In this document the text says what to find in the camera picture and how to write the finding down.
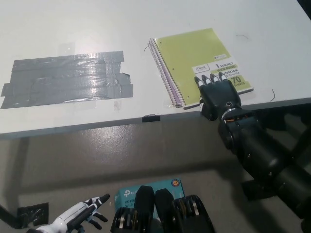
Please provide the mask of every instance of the robotic arm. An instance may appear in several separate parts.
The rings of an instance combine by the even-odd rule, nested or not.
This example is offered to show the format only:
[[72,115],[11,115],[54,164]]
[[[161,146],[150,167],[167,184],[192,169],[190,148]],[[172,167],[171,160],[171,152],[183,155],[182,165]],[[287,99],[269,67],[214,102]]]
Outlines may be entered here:
[[101,225],[93,219],[93,216],[103,222],[108,221],[97,210],[109,197],[109,194],[105,194],[102,197],[79,202],[61,214],[52,224],[39,227],[36,230],[30,229],[27,233],[70,233],[73,230],[77,230],[78,233],[84,233],[84,228],[81,225],[84,221],[89,222],[98,230],[101,230]]
[[237,91],[223,73],[219,78],[202,75],[195,81],[202,114],[220,120],[218,132],[226,148],[262,190],[272,190],[299,218],[305,218],[302,229],[311,232],[311,175],[260,126],[252,111],[241,108]]

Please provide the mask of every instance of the white robotic hand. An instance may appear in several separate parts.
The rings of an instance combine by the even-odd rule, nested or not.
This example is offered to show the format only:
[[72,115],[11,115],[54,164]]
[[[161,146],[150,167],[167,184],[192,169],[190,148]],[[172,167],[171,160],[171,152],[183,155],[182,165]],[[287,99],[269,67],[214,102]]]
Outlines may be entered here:
[[27,233],[70,233],[73,230],[77,230],[78,233],[84,233],[84,228],[81,225],[84,221],[91,223],[98,230],[101,230],[101,225],[93,219],[93,216],[99,218],[103,222],[108,221],[107,218],[97,212],[97,210],[109,197],[109,194],[105,194],[102,197],[79,202],[60,215],[52,224],[39,227],[37,230],[29,230]]

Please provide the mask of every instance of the spiral notebook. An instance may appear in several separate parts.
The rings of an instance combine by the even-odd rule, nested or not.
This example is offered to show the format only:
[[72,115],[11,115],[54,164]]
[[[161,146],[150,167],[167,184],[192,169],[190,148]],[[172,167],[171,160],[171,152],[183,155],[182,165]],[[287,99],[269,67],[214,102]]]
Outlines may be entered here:
[[199,105],[195,76],[222,72],[239,94],[254,90],[212,28],[150,39],[148,45],[176,107]]

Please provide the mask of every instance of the blue box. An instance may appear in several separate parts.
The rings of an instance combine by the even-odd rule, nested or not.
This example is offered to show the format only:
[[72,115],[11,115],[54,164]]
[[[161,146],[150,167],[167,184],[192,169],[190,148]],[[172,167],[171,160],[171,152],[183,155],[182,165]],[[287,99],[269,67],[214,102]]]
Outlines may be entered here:
[[[155,193],[157,190],[166,188],[173,195],[174,199],[183,198],[185,196],[180,179],[170,179],[170,180],[165,180],[165,181],[146,183],[142,185],[151,186]],[[120,189],[115,195],[116,210],[119,209],[120,207],[133,208],[134,203],[135,203],[136,193],[138,189],[140,188],[140,186],[142,185]],[[154,210],[154,218],[158,218],[156,207]]]

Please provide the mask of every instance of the white table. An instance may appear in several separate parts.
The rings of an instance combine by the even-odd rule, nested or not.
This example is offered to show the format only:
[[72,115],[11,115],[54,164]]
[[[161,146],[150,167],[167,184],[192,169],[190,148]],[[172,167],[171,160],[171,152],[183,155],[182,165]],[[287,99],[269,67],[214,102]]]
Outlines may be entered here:
[[2,0],[0,88],[14,60],[122,50],[133,97],[1,109],[0,138],[199,116],[170,106],[144,50],[149,38],[210,27],[255,88],[241,96],[245,108],[311,102],[311,22],[296,0]]

